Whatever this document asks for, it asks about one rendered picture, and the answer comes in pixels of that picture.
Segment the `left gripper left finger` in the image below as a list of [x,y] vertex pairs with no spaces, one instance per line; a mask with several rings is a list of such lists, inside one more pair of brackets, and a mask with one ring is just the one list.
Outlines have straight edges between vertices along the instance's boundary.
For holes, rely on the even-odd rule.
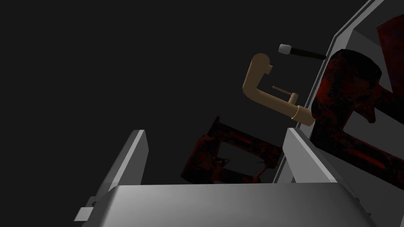
[[134,130],[101,184],[96,197],[103,197],[119,185],[139,185],[142,181],[148,152],[145,130]]

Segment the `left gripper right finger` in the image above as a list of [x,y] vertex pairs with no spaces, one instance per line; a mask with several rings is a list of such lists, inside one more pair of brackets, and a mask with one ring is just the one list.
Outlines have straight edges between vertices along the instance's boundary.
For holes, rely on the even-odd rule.
[[297,183],[336,183],[335,169],[299,128],[288,128],[283,152]]

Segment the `tan kitchen faucet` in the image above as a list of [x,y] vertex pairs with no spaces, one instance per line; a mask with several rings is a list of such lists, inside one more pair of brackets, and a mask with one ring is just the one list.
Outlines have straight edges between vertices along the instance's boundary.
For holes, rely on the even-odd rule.
[[315,119],[310,110],[305,107],[297,106],[296,101],[299,97],[297,93],[290,93],[279,87],[272,88],[283,92],[290,96],[288,101],[282,100],[271,94],[258,90],[257,86],[265,74],[269,74],[272,70],[270,59],[266,54],[258,53],[253,56],[250,66],[243,82],[243,93],[256,103],[262,104],[270,109],[275,110],[283,115],[289,116],[292,120],[303,125],[313,125]]

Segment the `dark red rusty cylinder object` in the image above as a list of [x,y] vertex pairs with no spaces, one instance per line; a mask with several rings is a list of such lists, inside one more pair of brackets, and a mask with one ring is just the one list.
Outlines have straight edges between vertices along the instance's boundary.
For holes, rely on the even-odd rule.
[[382,71],[366,55],[335,52],[313,99],[315,124],[310,141],[319,149],[404,190],[404,160],[373,147],[344,127],[357,112],[374,123],[375,109],[404,124],[404,99],[379,84]]

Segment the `black rod with white tip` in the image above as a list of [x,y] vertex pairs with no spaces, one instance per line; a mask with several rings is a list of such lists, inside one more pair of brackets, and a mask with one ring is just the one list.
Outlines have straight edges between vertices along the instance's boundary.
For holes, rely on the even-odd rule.
[[279,46],[278,52],[282,53],[282,54],[286,54],[286,55],[291,54],[291,55],[297,55],[297,56],[302,56],[302,57],[307,57],[307,58],[314,58],[314,59],[319,59],[319,60],[326,59],[326,55],[294,48],[290,45],[284,45],[284,44],[281,44]]

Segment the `dark red rusty frame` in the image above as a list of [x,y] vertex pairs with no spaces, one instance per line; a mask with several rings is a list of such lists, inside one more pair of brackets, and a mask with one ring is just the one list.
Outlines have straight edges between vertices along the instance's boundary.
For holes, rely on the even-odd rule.
[[[260,176],[266,169],[277,166],[282,148],[222,124],[219,120],[217,116],[208,133],[197,141],[181,177],[191,184],[213,184],[215,181],[225,184],[260,183]],[[222,142],[261,158],[264,168],[255,176],[226,169],[224,166],[230,160],[218,157]]]

